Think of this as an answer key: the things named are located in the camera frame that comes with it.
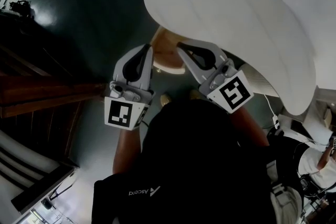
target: person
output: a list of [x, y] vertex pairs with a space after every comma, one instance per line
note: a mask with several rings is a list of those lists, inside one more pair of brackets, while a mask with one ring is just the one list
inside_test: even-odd
[[298, 176], [272, 194], [274, 156], [246, 109], [190, 99], [162, 96], [142, 151], [139, 129], [121, 130], [113, 175], [94, 185], [92, 223], [295, 223]]
[[327, 189], [336, 183], [336, 151], [332, 153], [333, 140], [334, 138], [330, 138], [324, 152], [289, 137], [281, 137], [275, 144], [284, 152], [281, 158], [284, 165], [292, 163], [301, 176], [309, 175], [321, 189]]

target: black shirt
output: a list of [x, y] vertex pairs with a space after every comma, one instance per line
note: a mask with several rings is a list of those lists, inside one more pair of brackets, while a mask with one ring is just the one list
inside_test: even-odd
[[95, 183], [92, 223], [275, 222], [265, 149], [238, 137], [209, 102], [166, 105], [134, 170]]

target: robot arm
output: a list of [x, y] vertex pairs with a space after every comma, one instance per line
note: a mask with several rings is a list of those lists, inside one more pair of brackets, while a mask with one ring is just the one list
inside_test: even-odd
[[[242, 71], [215, 44], [196, 40], [179, 43], [178, 54], [200, 84], [199, 91], [228, 113], [253, 97]], [[105, 124], [136, 129], [155, 95], [150, 90], [153, 49], [142, 45], [130, 50], [116, 64], [111, 93], [105, 97]]]

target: ascend logo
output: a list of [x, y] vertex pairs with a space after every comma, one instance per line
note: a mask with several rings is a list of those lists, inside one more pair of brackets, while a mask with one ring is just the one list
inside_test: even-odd
[[[151, 188], [151, 196], [150, 196], [150, 197], [152, 197], [152, 196], [157, 192], [157, 190], [158, 190], [159, 188], [160, 188], [160, 186], [157, 187], [156, 189]], [[149, 190], [149, 189], [136, 190], [136, 191], [129, 191], [129, 192], [128, 192], [128, 196], [136, 195], [136, 194], [147, 194], [148, 190]]]

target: dark floor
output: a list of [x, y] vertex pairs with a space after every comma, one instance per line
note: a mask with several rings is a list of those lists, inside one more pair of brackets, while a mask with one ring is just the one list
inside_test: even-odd
[[[62, 64], [78, 76], [94, 76], [105, 82], [111, 79], [116, 61], [131, 48], [149, 43], [158, 27], [143, 0], [29, 1], [36, 22], [64, 41], [57, 48], [48, 48], [50, 53], [61, 58]], [[152, 89], [156, 96], [144, 120], [149, 123], [160, 111], [162, 93], [183, 98], [195, 87], [196, 81], [188, 71], [172, 75], [155, 69]], [[270, 102], [274, 111], [280, 112], [281, 101], [271, 98]], [[112, 172], [119, 129], [104, 125], [103, 106], [100, 101], [85, 105], [71, 152], [72, 160], [81, 167], [79, 179], [57, 201], [57, 207], [77, 223], [90, 223], [93, 184]], [[264, 96], [256, 95], [246, 108], [260, 126], [272, 125], [272, 113]], [[145, 132], [142, 124], [142, 138]]]

